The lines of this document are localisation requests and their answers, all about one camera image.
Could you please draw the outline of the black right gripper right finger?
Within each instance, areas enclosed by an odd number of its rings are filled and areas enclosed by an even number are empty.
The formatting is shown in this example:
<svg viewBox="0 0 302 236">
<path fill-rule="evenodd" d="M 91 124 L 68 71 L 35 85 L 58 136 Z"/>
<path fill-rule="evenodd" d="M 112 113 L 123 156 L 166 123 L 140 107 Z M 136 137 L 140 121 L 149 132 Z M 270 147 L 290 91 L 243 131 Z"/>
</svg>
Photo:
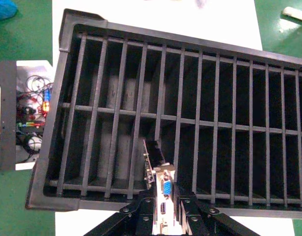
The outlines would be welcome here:
<svg viewBox="0 0 302 236">
<path fill-rule="evenodd" d="M 256 236 L 247 228 L 217 208 L 198 200 L 193 192 L 173 185 L 173 204 L 176 220 L 183 235 L 189 236 Z"/>
</svg>

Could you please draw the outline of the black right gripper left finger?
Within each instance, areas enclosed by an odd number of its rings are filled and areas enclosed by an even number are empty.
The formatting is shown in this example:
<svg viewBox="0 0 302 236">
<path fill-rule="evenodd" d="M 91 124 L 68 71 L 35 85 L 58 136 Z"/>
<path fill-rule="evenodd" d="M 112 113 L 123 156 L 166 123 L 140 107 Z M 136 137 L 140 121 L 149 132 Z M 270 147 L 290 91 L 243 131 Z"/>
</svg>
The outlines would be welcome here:
<svg viewBox="0 0 302 236">
<path fill-rule="evenodd" d="M 155 197 L 140 194 L 131 204 L 86 233 L 87 236 L 152 236 Z"/>
</svg>

